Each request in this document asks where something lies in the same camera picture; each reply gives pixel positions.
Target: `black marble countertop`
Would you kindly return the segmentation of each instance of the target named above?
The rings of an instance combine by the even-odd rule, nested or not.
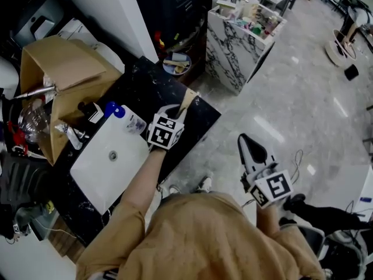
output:
[[[181,104],[186,91],[186,86],[142,57],[130,68],[126,66],[125,74],[114,83],[98,104],[102,109],[110,101],[125,104],[149,124],[160,107]],[[219,117],[220,113],[212,106],[198,96],[194,98],[185,118],[185,130],[164,160],[159,183],[175,169]],[[103,123],[104,120],[100,121],[92,133]],[[62,151],[53,167],[50,195],[68,227],[87,246],[107,224],[110,214],[106,212],[101,216],[70,175],[70,168],[82,150],[74,150],[68,143]]]

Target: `marble cabinet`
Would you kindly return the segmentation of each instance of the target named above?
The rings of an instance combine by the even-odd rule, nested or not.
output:
[[[261,15],[274,15],[260,8]],[[263,39],[219,15],[218,9],[208,13],[206,71],[238,95],[263,64],[287,21],[279,17],[277,27]]]

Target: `sink drain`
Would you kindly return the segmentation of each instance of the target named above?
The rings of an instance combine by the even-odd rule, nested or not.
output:
[[[117,158],[118,158],[118,154],[114,150],[109,153],[109,160],[110,161],[114,162],[114,161],[117,160]]]

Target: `cardboard box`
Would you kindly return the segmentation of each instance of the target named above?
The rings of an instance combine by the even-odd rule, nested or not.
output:
[[[77,124],[83,117],[78,104],[96,102],[122,73],[82,41],[52,36],[23,48],[21,92],[42,87],[44,74],[53,80],[57,95],[52,106],[51,136],[39,146],[53,165],[68,141],[65,134],[55,130],[57,121]]]

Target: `tan shirt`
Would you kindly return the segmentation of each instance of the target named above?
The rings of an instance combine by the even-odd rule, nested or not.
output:
[[[325,279],[296,226],[273,237],[250,224],[227,194],[180,195],[144,217],[121,202],[77,263],[77,279]]]

